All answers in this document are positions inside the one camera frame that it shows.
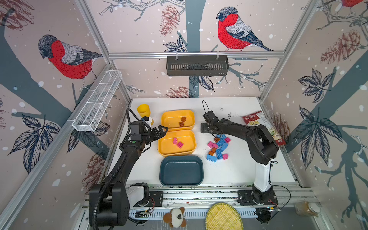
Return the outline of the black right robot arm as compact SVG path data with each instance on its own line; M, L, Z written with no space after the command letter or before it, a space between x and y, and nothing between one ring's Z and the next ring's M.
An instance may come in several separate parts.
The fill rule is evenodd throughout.
M279 151L278 144L265 125L246 126L228 119L219 119L213 111L203 115L206 125L202 133L224 134L240 138L247 142L255 165L255 181L252 185L252 201L264 204L274 196L270 183L271 164Z

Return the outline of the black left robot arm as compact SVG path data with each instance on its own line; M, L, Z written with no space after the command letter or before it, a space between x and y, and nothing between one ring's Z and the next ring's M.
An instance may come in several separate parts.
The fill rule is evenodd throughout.
M100 227L123 226L129 218L130 202L126 191L126 182L130 172L145 151L147 145L166 136L168 128L159 125L150 128L143 120L133 121L120 143L121 155L110 174L95 184L90 195L90 226L94 230Z

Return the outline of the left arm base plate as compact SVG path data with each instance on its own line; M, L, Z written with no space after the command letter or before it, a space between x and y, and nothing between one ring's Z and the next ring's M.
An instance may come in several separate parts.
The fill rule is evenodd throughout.
M130 195L129 203L131 208L153 208L163 206L163 192L150 191L148 194L143 193L142 200L138 201L136 195Z

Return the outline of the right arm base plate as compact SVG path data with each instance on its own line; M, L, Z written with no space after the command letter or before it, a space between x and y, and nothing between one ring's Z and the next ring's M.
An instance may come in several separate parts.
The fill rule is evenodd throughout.
M259 192L258 190L239 190L237 191L237 203L241 206L278 206L278 200L273 189L267 192Z

